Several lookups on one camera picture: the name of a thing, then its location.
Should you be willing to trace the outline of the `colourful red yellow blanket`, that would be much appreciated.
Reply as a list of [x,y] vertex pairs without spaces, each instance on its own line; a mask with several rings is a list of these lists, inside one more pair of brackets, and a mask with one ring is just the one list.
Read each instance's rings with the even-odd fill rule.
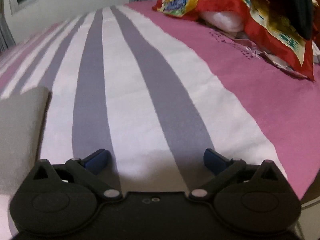
[[314,79],[312,0],[157,0],[153,10],[191,21],[207,12],[229,12],[250,40]]

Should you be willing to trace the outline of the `grey left curtain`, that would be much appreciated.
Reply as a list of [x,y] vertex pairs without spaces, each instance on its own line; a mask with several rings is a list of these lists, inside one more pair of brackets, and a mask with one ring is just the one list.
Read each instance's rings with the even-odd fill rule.
[[5,17],[0,16],[0,50],[1,53],[6,51],[8,48],[15,45],[14,38],[11,34],[11,31],[7,25]]

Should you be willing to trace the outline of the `white pillow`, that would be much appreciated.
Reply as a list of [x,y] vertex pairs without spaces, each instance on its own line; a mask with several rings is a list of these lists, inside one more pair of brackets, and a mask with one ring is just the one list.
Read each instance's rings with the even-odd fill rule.
[[244,21],[236,12],[204,11],[200,13],[200,16],[208,24],[226,33],[238,33],[244,30]]

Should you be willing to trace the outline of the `pink grey striped bedsheet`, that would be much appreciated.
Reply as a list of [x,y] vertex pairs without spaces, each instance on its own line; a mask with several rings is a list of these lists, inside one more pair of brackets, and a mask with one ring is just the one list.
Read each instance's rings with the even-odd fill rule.
[[319,171],[319,82],[277,70],[208,26],[133,2],[56,23],[1,55],[1,100],[50,94],[36,162],[110,152],[97,177],[123,198],[67,231],[23,231],[1,194],[1,239],[295,239],[222,220],[189,193],[206,149],[272,160],[299,201]]

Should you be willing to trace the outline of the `grey pants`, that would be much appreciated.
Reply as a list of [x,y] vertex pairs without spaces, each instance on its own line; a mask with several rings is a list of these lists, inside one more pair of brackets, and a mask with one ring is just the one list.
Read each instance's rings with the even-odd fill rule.
[[49,90],[35,87],[1,100],[1,194],[13,194],[33,168]]

